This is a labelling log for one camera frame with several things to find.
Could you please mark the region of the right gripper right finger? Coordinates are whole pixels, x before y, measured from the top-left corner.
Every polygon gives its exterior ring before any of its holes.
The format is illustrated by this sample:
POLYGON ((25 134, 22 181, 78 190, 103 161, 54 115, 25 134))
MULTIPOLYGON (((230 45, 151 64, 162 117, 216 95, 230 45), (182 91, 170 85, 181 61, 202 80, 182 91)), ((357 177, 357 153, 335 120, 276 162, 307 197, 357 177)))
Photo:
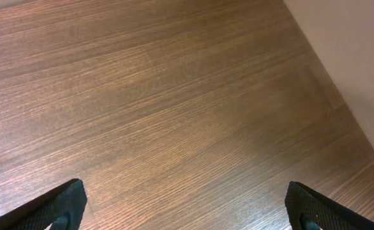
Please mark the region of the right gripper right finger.
POLYGON ((285 207, 293 230, 366 230, 374 222, 297 181, 291 181, 285 207))

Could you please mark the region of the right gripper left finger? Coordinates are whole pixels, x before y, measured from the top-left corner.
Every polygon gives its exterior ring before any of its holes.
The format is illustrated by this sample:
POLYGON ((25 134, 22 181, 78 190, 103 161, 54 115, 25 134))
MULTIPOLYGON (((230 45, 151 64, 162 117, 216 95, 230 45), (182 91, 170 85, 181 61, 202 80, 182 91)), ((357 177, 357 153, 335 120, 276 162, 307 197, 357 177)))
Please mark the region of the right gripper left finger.
POLYGON ((0 216, 0 230, 78 230, 86 203, 84 184, 74 178, 0 216))

